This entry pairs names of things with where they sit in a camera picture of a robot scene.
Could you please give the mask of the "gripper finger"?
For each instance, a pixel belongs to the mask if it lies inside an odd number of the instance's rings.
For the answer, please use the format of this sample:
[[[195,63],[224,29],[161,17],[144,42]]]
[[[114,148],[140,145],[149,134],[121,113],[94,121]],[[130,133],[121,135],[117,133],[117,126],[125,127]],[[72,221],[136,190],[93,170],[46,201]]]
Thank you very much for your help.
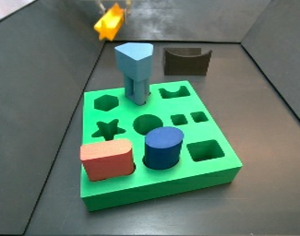
[[[125,16],[129,16],[132,14],[132,4],[133,0],[125,0]]]
[[[96,0],[98,8],[101,9],[101,13],[105,14],[106,13],[106,8],[104,6],[104,0]]]

